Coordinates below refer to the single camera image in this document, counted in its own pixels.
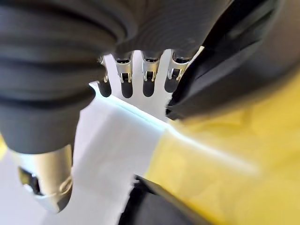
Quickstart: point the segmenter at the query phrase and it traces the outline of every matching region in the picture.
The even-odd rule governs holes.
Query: black fabric
[[[258,13],[261,18],[255,19],[253,26],[237,37],[224,34],[204,49],[172,96],[167,111],[170,118],[215,112],[262,88],[284,83],[300,63],[300,26],[296,19],[300,2],[272,2],[270,13]]]
[[[119,225],[211,225],[159,185],[136,177]]]

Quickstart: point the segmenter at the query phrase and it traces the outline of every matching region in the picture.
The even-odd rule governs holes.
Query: yellow fabric
[[[7,146],[6,146],[2,136],[0,135],[0,160],[2,160],[6,150],[7,150]]]
[[[147,179],[213,224],[300,224],[300,71],[233,112],[172,125]]]

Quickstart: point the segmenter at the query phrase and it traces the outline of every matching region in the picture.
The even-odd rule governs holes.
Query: black rubber finger
[[[153,82],[152,80],[144,81],[144,84],[142,86],[144,96],[151,97],[154,93],[154,86],[155,82]]]
[[[125,98],[130,98],[133,94],[132,82],[121,83],[122,94]]]
[[[107,98],[112,94],[112,88],[109,80],[106,83],[104,81],[99,82],[98,87],[103,97]]]
[[[166,77],[165,79],[165,91],[169,93],[173,93],[176,91],[179,81],[176,80],[175,77],[173,77],[171,80]]]

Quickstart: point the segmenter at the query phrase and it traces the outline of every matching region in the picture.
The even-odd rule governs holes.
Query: metal joint
[[[103,81],[104,81],[105,83],[107,83],[107,82],[108,82],[108,74],[107,74],[107,68],[106,68],[106,63],[105,63],[104,57],[100,56],[100,57],[98,58],[97,62],[100,63],[102,66],[105,67],[105,75],[104,75]]]
[[[116,60],[118,75],[120,77],[121,83],[126,80],[128,83],[132,82],[132,57],[126,60]]]
[[[154,82],[156,79],[156,74],[158,73],[159,59],[149,60],[143,55],[142,57],[142,73],[144,81],[148,81],[149,76],[151,76],[151,81]]]
[[[168,79],[171,80],[172,78],[176,77],[176,80],[180,81],[189,63],[190,61],[185,63],[176,62],[173,54],[168,67]]]

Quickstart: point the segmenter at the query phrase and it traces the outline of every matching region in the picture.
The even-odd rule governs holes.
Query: silver metal connector
[[[160,59],[147,59],[142,53],[142,74],[144,81],[151,79],[152,82],[155,81],[156,75],[158,73]]]
[[[105,69],[106,69],[106,63],[105,63],[105,59],[104,59],[103,56],[100,56],[100,57],[98,58],[97,61],[98,61],[98,63],[100,63],[102,66],[104,66]],[[107,69],[106,69],[106,71],[105,71],[105,76],[104,76],[104,78],[103,78],[103,81],[104,81],[105,83],[108,82],[108,73],[107,73]]]
[[[186,60],[183,63],[176,62],[177,59],[174,58],[174,54],[172,53],[172,57],[170,59],[169,67],[168,67],[168,79],[175,79],[179,82],[182,78],[184,72],[186,71],[189,60]]]
[[[71,146],[43,154],[12,153],[23,187],[47,210],[62,211],[73,187]]]
[[[132,82],[132,53],[127,59],[116,59],[114,58],[118,70],[118,75],[120,77],[121,83],[125,81],[128,83]]]

